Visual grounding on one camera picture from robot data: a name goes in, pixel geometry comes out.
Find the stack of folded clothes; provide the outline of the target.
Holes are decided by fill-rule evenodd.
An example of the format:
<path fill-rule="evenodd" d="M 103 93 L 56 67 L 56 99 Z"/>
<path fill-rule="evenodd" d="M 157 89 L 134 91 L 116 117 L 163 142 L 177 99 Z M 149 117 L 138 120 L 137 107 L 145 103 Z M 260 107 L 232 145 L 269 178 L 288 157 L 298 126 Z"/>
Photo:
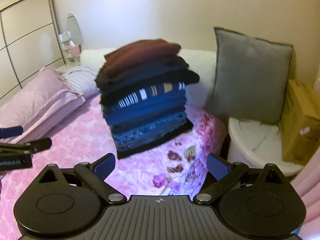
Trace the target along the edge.
<path fill-rule="evenodd" d="M 199 74 L 179 56 L 181 46 L 139 40 L 104 56 L 95 83 L 119 159 L 157 147 L 192 129 L 186 86 Z"/>

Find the folded lilac blanket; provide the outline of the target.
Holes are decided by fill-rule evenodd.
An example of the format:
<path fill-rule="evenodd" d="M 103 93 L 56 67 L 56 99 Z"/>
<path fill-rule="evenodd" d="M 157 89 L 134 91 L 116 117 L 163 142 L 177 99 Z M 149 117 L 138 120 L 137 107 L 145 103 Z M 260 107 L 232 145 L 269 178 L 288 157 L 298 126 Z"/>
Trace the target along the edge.
<path fill-rule="evenodd" d="M 1 106 L 1 128 L 23 127 L 21 135 L 2 139 L 1 143 L 39 139 L 84 102 L 84 96 L 72 90 L 57 70 L 42 68 L 33 80 Z"/>

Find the white round bedside table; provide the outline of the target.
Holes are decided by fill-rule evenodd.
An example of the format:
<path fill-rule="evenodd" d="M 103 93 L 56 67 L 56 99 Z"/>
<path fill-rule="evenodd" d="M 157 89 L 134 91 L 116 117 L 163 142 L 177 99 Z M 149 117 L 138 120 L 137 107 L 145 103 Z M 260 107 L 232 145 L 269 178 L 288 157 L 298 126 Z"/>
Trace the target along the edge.
<path fill-rule="evenodd" d="M 273 163 L 287 177 L 298 174 L 304 167 L 283 161 L 278 126 L 229 118 L 228 131 L 231 142 L 227 160 L 230 163 L 242 162 L 250 168 L 263 168 L 265 164 Z"/>

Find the cardboard box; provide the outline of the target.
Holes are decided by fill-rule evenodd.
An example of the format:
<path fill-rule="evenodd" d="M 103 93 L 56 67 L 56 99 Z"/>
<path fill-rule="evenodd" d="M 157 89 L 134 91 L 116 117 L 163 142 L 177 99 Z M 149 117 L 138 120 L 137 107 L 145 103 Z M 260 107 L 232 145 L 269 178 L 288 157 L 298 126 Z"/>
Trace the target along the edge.
<path fill-rule="evenodd" d="M 319 148 L 319 95 L 310 85 L 288 81 L 279 126 L 283 161 L 306 165 Z"/>

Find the grey striped pillow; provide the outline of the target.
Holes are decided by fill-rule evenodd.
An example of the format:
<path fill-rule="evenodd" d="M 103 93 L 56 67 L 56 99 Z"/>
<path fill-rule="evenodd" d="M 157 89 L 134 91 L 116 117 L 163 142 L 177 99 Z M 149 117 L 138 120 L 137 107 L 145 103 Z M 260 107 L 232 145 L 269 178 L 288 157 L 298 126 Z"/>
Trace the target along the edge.
<path fill-rule="evenodd" d="M 92 66 L 76 66 L 62 74 L 65 83 L 74 91 L 88 99 L 99 93 L 95 83 L 98 69 Z"/>

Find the pink floral bed blanket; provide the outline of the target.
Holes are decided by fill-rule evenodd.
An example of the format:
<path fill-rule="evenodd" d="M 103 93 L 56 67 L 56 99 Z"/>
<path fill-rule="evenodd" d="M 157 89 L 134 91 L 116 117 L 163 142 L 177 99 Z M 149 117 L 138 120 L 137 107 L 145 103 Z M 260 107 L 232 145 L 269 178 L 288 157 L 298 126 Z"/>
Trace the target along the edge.
<path fill-rule="evenodd" d="M 199 107 L 187 106 L 186 113 L 193 123 L 192 130 L 161 146 L 118 160 L 106 182 L 127 197 L 197 194 L 207 175 L 207 156 L 220 152 L 227 128 Z M 82 161 L 91 163 L 116 152 L 98 97 L 87 100 L 48 136 L 52 146 L 33 157 L 32 168 L 9 172 L 1 181 L 1 239 L 20 238 L 14 204 L 46 165 L 72 168 Z"/>

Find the white wardrobe with dark lines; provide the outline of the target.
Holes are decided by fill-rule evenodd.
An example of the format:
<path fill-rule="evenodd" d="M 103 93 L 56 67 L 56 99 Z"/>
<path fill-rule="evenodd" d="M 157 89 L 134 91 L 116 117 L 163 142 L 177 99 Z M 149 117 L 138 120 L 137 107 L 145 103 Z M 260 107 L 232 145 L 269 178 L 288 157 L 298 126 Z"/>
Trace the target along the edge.
<path fill-rule="evenodd" d="M 1 104 L 43 67 L 65 64 L 52 0 L 1 0 Z"/>

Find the pink cup on dresser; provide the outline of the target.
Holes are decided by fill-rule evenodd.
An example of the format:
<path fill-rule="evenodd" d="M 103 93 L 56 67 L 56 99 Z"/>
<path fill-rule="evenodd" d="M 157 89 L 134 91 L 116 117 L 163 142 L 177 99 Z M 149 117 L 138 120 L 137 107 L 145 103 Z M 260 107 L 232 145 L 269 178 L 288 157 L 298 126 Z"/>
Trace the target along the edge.
<path fill-rule="evenodd" d="M 81 45 L 73 46 L 69 48 L 69 52 L 72 57 L 77 57 L 81 54 Z"/>

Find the oval mirror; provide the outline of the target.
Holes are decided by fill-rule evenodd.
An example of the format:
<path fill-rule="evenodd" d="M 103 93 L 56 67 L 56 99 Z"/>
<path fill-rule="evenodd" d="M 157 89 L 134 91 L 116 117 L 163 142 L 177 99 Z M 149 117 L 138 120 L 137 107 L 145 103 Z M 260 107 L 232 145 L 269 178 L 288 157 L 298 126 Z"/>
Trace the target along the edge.
<path fill-rule="evenodd" d="M 82 46 L 83 38 L 82 38 L 80 26 L 78 24 L 76 17 L 71 13 L 69 13 L 67 16 L 66 30 L 67 30 L 67 34 L 71 38 L 71 41 L 74 43 L 74 45 Z"/>

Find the grey square cushion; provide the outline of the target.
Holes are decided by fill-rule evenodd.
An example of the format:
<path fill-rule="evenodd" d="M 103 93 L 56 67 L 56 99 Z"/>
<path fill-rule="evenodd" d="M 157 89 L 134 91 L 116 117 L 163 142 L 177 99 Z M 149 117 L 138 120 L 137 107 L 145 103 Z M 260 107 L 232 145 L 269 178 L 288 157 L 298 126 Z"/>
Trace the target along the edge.
<path fill-rule="evenodd" d="M 220 119 L 280 121 L 293 45 L 214 27 L 216 71 L 208 110 Z"/>

